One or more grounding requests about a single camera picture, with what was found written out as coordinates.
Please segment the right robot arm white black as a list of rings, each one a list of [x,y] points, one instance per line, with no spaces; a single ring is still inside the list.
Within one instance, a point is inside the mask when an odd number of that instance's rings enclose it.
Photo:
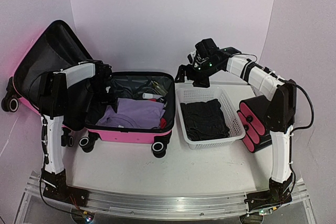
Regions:
[[[208,88],[209,78],[219,71],[229,72],[257,89],[261,94],[254,104],[263,106],[265,112],[253,128],[263,126],[272,143],[272,173],[269,188],[259,193],[249,193],[250,209],[280,206],[291,201],[290,187],[295,184],[292,170],[291,134],[296,113],[296,84],[283,80],[267,67],[262,67],[234,47],[220,49],[211,38],[195,45],[188,56],[189,63],[180,65],[175,82],[191,80],[193,86]]]

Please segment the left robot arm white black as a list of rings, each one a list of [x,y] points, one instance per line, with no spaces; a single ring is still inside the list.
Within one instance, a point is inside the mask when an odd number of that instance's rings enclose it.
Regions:
[[[45,196],[59,201],[70,198],[73,189],[66,184],[66,171],[62,161],[61,140],[64,115],[68,110],[68,88],[89,80],[93,94],[105,95],[104,87],[112,77],[112,67],[102,61],[84,61],[65,70],[41,75],[38,91],[38,111],[41,115],[41,143],[44,164],[41,180],[45,183]]]

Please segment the black denim jeans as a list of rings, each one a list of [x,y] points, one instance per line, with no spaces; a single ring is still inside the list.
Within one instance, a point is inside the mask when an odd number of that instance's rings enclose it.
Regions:
[[[187,137],[191,141],[229,137],[230,129],[226,125],[221,104],[217,99],[207,102],[181,103],[180,106]]]

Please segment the pink hard-shell kids suitcase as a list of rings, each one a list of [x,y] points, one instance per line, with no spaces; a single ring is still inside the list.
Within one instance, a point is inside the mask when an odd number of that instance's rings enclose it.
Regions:
[[[73,146],[72,131],[86,153],[97,140],[150,144],[165,155],[175,118],[175,83],[164,72],[114,72],[94,60],[71,28],[52,22],[9,79],[1,102],[6,112],[21,103],[42,119],[42,140],[51,132],[58,146]]]

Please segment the lilac purple shirt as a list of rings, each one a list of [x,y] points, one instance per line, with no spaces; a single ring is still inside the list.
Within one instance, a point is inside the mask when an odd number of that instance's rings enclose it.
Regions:
[[[164,113],[163,103],[119,98],[117,108],[108,105],[96,125],[126,129],[158,129]]]

